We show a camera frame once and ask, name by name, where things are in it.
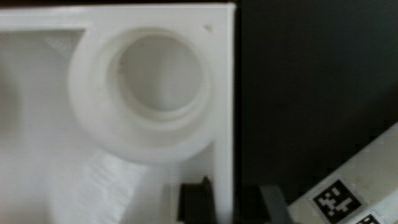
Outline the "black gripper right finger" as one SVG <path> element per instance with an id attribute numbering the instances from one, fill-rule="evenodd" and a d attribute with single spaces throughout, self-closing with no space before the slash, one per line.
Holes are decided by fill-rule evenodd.
<path id="1" fill-rule="evenodd" d="M 279 187 L 276 185 L 261 186 L 260 191 L 270 217 L 269 224 L 293 224 Z"/>

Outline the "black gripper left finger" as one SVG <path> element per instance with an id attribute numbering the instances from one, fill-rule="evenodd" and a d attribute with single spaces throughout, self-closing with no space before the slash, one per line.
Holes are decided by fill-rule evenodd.
<path id="1" fill-rule="evenodd" d="M 180 187 L 178 221 L 183 224 L 215 224 L 212 182 L 208 178 Z"/>

